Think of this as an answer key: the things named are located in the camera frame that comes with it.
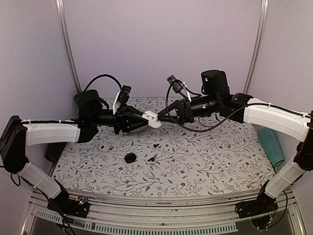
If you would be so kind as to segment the white oval earbud case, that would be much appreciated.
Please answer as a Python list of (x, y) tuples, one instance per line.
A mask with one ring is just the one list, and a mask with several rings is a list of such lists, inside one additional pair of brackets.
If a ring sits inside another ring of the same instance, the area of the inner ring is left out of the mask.
[(142, 117), (148, 121), (148, 125), (152, 128), (157, 129), (162, 126), (161, 121), (157, 118), (157, 114), (152, 111), (145, 111)]

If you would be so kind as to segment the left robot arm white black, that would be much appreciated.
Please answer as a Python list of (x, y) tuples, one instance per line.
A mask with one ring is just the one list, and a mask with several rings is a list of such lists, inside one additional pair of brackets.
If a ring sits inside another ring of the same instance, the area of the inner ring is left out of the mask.
[(113, 127), (115, 134), (131, 132), (149, 124), (154, 114), (128, 106), (128, 92), (120, 91), (110, 109), (96, 90), (74, 96), (79, 115), (72, 120), (22, 120), (12, 116), (0, 138), (3, 168), (20, 176), (41, 190), (61, 212), (69, 212), (73, 203), (62, 193), (61, 186), (27, 158), (27, 147), (37, 144), (77, 142), (85, 143), (98, 133), (98, 126)]

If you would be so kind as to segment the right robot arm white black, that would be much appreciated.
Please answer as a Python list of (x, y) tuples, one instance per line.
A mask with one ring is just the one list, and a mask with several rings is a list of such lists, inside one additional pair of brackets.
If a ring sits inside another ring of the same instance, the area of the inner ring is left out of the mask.
[(202, 94), (165, 104), (158, 113), (158, 120), (184, 127), (196, 117), (218, 112), (225, 120), (263, 126), (299, 141), (294, 159), (289, 161), (270, 179), (253, 202), (256, 213), (264, 213), (288, 186), (305, 172), (313, 169), (313, 115), (300, 113), (270, 103), (251, 95), (231, 94), (224, 71), (207, 70), (201, 73)]

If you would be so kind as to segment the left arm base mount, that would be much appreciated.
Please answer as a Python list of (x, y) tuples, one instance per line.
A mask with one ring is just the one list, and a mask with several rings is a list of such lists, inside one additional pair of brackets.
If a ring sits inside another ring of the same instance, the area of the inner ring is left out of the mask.
[(87, 218), (90, 209), (89, 199), (79, 196), (75, 199), (49, 199), (47, 208), (60, 214)]

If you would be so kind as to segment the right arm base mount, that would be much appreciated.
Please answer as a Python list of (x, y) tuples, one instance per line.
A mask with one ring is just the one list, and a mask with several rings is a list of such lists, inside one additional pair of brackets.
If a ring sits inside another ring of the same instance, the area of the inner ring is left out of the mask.
[(235, 206), (239, 218), (256, 217), (251, 219), (251, 224), (258, 230), (266, 230), (274, 220), (278, 210), (276, 201), (269, 203), (257, 199), (242, 201)]

